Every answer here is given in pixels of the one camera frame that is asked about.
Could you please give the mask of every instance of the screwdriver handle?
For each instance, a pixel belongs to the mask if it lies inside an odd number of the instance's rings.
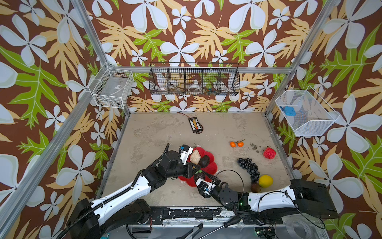
[[[235,216],[235,217],[231,218],[228,222],[224,223],[224,227],[227,228],[231,225],[237,224],[240,222],[240,220],[241,220],[240,217]]]

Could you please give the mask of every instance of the red flower-shaped plate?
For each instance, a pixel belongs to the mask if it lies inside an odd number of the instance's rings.
[[[212,174],[212,175],[215,174],[215,173],[217,172],[217,165],[216,165],[216,163],[215,163],[215,157],[212,155],[212,153],[207,152],[207,151],[205,151],[204,149],[199,148],[199,147],[194,148],[194,150],[198,150],[198,152],[199,152],[199,154],[200,154],[201,157],[203,157],[204,155],[207,155],[207,156],[210,157],[210,164],[209,164],[207,167],[203,167],[202,170],[203,170],[204,172],[209,173],[209,174]],[[178,178],[179,178],[180,180],[182,180],[182,181],[186,181],[186,183],[187,183],[188,185],[190,185],[191,187],[196,187],[196,184],[195,184],[195,181],[194,181],[194,176],[192,176],[192,177],[189,178],[189,179],[188,179],[188,178],[185,178],[185,177],[182,177],[182,176],[180,176],[180,177],[178,177]],[[207,177],[207,175],[206,175],[206,179],[205,179],[205,180],[208,181],[208,182],[211,182],[211,181],[212,181],[210,178]]]

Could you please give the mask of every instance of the white mesh basket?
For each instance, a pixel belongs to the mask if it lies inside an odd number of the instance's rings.
[[[106,69],[92,91],[92,96],[98,106],[123,109],[128,94],[134,82],[133,73],[115,68]]]
[[[286,118],[296,137],[322,136],[337,120],[339,114],[319,94],[321,102],[328,105],[332,111],[329,113],[308,90],[287,90],[276,99],[278,107],[292,107],[296,115]]]

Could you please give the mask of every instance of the robotic arm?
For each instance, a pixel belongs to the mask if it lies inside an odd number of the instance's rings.
[[[182,145],[179,152],[169,151],[169,144],[162,155],[147,168],[138,172],[134,181],[117,191],[88,202],[80,201],[71,214],[67,232],[72,239],[95,239],[125,224],[144,223],[150,215],[150,207],[143,199],[166,183],[169,177],[191,178],[200,166],[187,162],[193,149]],[[296,213],[307,213],[318,218],[338,218],[325,185],[293,179],[291,185],[266,193],[238,193],[221,182],[216,176],[206,174],[212,182],[196,181],[197,189],[204,198],[213,197],[227,210],[252,224],[282,224],[282,218]]]

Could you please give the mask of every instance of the lemon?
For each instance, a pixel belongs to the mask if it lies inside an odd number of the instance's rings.
[[[273,178],[269,175],[263,175],[259,178],[259,185],[263,188],[269,187],[273,184]]]

